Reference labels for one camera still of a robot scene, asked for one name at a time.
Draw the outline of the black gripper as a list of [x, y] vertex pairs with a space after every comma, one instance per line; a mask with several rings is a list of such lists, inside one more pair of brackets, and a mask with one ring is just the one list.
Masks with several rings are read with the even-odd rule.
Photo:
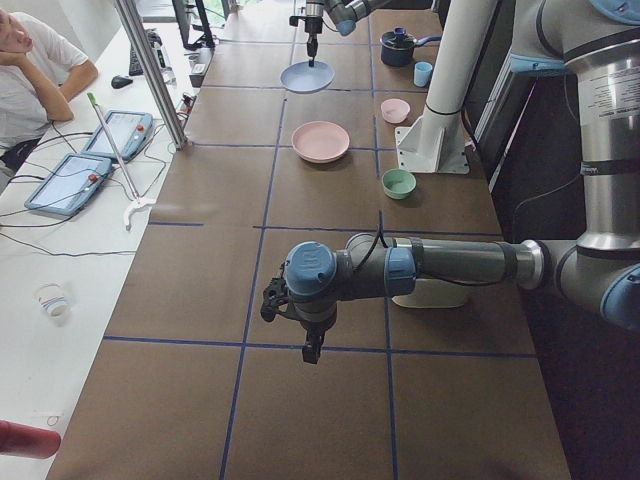
[[315, 290], [295, 293], [283, 274], [273, 277], [263, 290], [260, 307], [260, 316], [266, 322], [273, 322], [280, 315], [302, 326], [306, 331], [302, 359], [308, 364], [318, 363], [325, 334], [337, 319], [336, 300], [331, 297], [334, 276], [319, 273], [313, 279]]
[[306, 42], [307, 54], [310, 55], [308, 66], [313, 68], [318, 51], [317, 35], [322, 32], [323, 17], [318, 15], [291, 15], [289, 17], [290, 26], [297, 27], [300, 21], [304, 23], [304, 31], [308, 34]]

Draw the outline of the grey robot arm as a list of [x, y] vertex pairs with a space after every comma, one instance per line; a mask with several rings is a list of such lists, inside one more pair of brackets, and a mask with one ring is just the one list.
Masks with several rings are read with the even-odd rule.
[[639, 327], [639, 5], [519, 1], [509, 65], [516, 74], [577, 79], [585, 229], [574, 240], [499, 242], [352, 236], [341, 250], [306, 241], [264, 289], [261, 317], [301, 325], [316, 363], [341, 301], [417, 300], [442, 283], [514, 282], [555, 291], [604, 321]]
[[337, 32], [345, 37], [355, 30], [358, 21], [389, 3], [389, 0], [355, 0], [347, 4], [339, 0], [307, 0], [300, 9], [294, 9], [294, 13], [289, 17], [289, 25], [297, 27], [300, 22], [304, 23], [304, 31], [308, 35], [308, 66], [315, 66], [319, 46], [318, 35], [322, 33], [325, 25], [324, 14], [329, 16]]

